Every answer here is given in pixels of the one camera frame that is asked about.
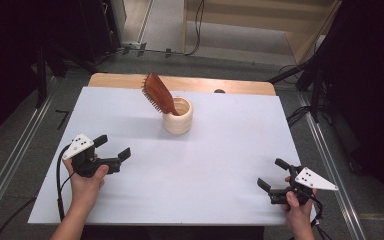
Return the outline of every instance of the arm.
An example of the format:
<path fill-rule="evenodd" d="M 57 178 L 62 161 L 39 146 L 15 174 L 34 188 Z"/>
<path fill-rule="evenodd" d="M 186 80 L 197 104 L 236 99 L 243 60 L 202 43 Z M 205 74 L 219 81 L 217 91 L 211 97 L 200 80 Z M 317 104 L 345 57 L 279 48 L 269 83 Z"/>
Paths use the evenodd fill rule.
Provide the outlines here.
<path fill-rule="evenodd" d="M 65 160 L 64 165 L 71 175 L 73 173 L 71 159 Z M 99 189 L 105 183 L 104 177 L 107 172 L 108 166 L 102 165 L 91 178 L 72 175 L 70 179 L 73 194 L 71 205 L 51 239 L 80 239 L 89 212 L 95 206 Z"/>
<path fill-rule="evenodd" d="M 294 234 L 295 240 L 313 240 L 314 235 L 310 223 L 313 201 L 309 199 L 305 205 L 301 206 L 297 197 L 291 191 L 286 194 L 286 199 L 289 204 L 286 212 L 286 225 Z"/>

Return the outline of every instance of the white table surface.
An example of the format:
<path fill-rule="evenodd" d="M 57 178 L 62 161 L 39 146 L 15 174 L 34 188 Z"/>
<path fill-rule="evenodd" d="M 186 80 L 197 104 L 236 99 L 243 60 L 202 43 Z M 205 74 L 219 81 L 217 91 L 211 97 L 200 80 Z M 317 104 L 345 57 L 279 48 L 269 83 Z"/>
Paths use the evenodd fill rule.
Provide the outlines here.
<path fill-rule="evenodd" d="M 56 161 L 79 133 L 108 142 L 101 158 L 127 147 L 132 156 L 119 173 L 107 175 L 89 224 L 112 225 L 282 225 L 285 213 L 257 186 L 262 178 L 285 188 L 289 174 L 274 164 L 300 165 L 276 96 L 172 92 L 194 107 L 189 132 L 168 133 L 140 89 L 83 88 L 55 153 L 29 223 L 60 222 Z M 61 165 L 61 182 L 68 177 Z M 67 211 L 70 184 L 63 189 Z"/>

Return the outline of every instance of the hairbrush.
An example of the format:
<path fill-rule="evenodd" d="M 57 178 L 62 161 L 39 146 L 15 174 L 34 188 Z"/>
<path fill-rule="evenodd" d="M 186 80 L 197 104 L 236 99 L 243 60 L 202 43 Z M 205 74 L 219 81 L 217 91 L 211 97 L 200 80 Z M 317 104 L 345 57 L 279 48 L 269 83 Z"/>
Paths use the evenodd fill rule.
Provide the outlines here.
<path fill-rule="evenodd" d="M 152 72 L 148 74 L 142 86 L 142 92 L 158 112 L 163 112 L 165 114 L 172 113 L 175 116 L 180 115 L 176 111 L 176 108 L 174 108 L 174 101 L 171 93 L 156 73 Z"/>

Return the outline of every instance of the table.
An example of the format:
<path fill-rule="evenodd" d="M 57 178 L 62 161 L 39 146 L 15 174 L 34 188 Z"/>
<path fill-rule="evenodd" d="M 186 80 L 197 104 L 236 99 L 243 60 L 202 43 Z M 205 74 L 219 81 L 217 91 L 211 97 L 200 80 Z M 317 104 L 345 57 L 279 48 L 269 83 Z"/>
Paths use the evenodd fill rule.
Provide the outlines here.
<path fill-rule="evenodd" d="M 277 157 L 300 164 L 273 86 L 160 77 L 173 95 L 192 102 L 190 131 L 175 136 L 164 130 L 161 114 L 138 89 L 145 75 L 93 75 L 79 96 L 29 223 L 59 223 L 56 158 L 82 132 L 92 139 L 108 134 L 108 142 L 96 151 L 102 158 L 114 157 L 126 147 L 132 151 L 121 171 L 106 177 L 88 224 L 284 224 L 281 206 L 271 205 L 256 184 L 261 177 L 272 186 L 286 186 L 283 179 L 288 173 L 274 164 Z M 233 94 L 247 85 L 254 94 Z M 214 88 L 228 94 L 210 93 Z M 255 94 L 259 91 L 269 96 Z M 61 173 L 62 180 L 68 177 L 64 169 Z M 62 194 L 67 210 L 69 185 Z"/>
<path fill-rule="evenodd" d="M 201 3 L 184 1 L 183 39 L 186 21 L 195 21 Z M 205 0 L 202 22 L 285 31 L 300 64 L 327 33 L 340 5 L 340 0 Z"/>

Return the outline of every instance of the human hand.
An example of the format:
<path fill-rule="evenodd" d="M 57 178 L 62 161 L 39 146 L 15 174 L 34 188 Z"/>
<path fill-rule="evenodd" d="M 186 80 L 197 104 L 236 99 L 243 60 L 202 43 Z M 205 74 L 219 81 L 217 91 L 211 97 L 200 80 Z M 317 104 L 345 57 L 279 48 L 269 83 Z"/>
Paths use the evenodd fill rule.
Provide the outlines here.
<path fill-rule="evenodd" d="M 313 231 L 311 230 L 310 214 L 313 206 L 313 200 L 308 199 L 305 205 L 300 205 L 295 193 L 289 191 L 286 193 L 288 205 L 284 205 L 286 212 L 286 225 L 294 234 L 296 240 L 299 239 L 314 239 Z"/>
<path fill-rule="evenodd" d="M 64 165 L 71 176 L 72 200 L 69 211 L 75 211 L 78 214 L 87 216 L 95 206 L 99 190 L 104 185 L 104 177 L 109 167 L 107 165 L 100 166 L 91 178 L 81 177 L 73 174 L 74 170 L 71 165 L 72 160 L 64 160 Z"/>

